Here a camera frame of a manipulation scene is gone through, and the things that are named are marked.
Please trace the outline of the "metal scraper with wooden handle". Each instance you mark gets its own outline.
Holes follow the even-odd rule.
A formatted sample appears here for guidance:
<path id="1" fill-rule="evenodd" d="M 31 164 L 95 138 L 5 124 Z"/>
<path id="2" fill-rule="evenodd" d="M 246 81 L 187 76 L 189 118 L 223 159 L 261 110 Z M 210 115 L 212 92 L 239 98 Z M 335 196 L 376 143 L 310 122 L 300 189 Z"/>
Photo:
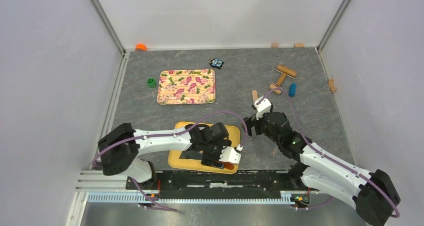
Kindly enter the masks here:
<path id="1" fill-rule="evenodd" d="M 205 159 L 202 152 L 188 151 L 182 152 L 180 157 L 184 169 L 196 171 L 218 172 L 219 170 L 235 170 L 235 165 L 217 160 Z"/>

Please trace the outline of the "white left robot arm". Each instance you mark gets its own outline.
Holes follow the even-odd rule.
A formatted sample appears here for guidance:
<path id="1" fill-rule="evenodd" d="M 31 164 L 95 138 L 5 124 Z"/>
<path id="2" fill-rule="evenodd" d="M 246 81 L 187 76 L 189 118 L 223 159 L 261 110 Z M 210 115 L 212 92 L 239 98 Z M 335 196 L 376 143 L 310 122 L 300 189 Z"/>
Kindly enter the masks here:
<path id="1" fill-rule="evenodd" d="M 172 130 L 144 131 L 122 123 L 97 143 L 101 170 L 105 176 L 126 175 L 145 190 L 153 189 L 157 176 L 144 154 L 162 151 L 195 151 L 207 166 L 222 169 L 226 163 L 238 164 L 241 154 L 231 146 L 229 133 L 221 122 L 212 126 L 189 124 Z"/>

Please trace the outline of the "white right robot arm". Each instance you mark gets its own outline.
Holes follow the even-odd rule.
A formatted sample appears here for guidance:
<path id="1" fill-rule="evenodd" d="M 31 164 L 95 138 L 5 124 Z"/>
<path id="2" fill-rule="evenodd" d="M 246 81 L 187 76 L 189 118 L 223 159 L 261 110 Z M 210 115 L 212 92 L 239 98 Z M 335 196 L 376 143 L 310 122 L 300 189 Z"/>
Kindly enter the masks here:
<path id="1" fill-rule="evenodd" d="M 401 199 L 386 172 L 371 172 L 339 159 L 293 130 L 282 112 L 245 117 L 244 123 L 249 136 L 267 136 L 283 155 L 296 161 L 288 180 L 293 189 L 312 188 L 343 201 L 371 226 L 383 226 L 399 216 L 395 208 Z"/>

